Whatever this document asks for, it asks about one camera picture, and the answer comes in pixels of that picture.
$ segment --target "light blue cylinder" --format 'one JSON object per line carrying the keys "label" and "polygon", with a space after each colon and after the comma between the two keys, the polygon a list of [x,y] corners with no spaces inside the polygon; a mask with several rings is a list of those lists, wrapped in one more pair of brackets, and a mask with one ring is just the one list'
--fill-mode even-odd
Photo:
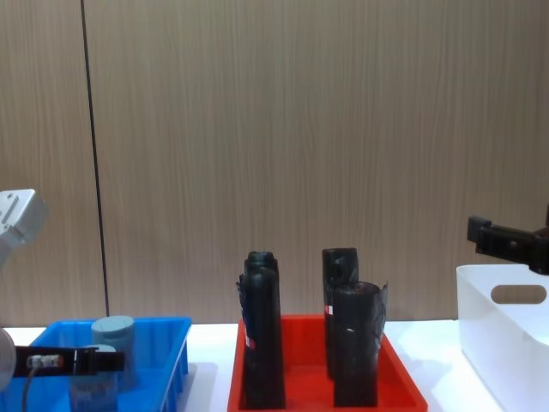
{"label": "light blue cylinder", "polygon": [[130,390],[136,383],[135,335],[134,319],[129,316],[109,316],[92,324],[94,344],[113,346],[117,352],[124,352],[124,371],[118,373],[118,389],[121,391]]}
{"label": "light blue cylinder", "polygon": [[[98,352],[116,352],[107,345],[89,345]],[[114,372],[69,377],[71,412],[112,412],[118,410],[118,385]]]}

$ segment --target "basket handle hole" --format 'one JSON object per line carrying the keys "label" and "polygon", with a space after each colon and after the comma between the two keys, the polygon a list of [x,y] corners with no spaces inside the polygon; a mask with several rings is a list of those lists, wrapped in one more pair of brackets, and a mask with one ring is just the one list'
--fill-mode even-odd
{"label": "basket handle hole", "polygon": [[499,305],[539,305],[547,291],[541,285],[499,285],[492,289],[492,300]]}

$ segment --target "vertical line on wall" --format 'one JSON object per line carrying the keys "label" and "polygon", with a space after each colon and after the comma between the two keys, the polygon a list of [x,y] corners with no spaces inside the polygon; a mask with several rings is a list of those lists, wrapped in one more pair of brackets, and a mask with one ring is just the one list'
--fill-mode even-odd
{"label": "vertical line on wall", "polygon": [[94,152],[95,169],[95,190],[97,191],[97,210],[100,220],[100,242],[101,242],[101,261],[103,263],[103,286],[105,288],[105,309],[106,316],[109,316],[109,290],[106,281],[106,260],[105,260],[105,236],[103,234],[103,213],[101,210],[101,190],[100,190],[100,172],[97,161],[97,146],[95,143],[95,123],[94,123],[94,105],[92,103],[92,83],[89,75],[89,57],[87,53],[87,29],[86,29],[86,11],[84,9],[84,0],[80,0],[82,32],[84,36],[84,58],[86,61],[86,80],[87,80],[87,103],[89,105],[89,123],[92,131],[92,147]]}

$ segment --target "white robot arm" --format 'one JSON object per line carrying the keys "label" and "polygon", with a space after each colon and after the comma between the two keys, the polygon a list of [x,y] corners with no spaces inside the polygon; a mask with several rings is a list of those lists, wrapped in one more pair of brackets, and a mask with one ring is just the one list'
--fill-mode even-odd
{"label": "white robot arm", "polygon": [[[48,209],[36,191],[0,191],[0,288],[2,267],[9,254],[17,246],[33,241],[47,215]],[[0,391],[11,380],[15,361],[15,346],[0,328]]]}

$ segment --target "white plastic bin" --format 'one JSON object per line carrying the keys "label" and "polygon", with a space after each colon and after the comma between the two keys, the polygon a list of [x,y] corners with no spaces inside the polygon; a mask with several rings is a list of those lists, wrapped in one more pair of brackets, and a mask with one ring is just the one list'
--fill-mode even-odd
{"label": "white plastic bin", "polygon": [[457,268],[463,353],[508,411],[549,411],[549,298],[539,304],[499,305],[499,285],[540,285],[549,276],[523,264]]}

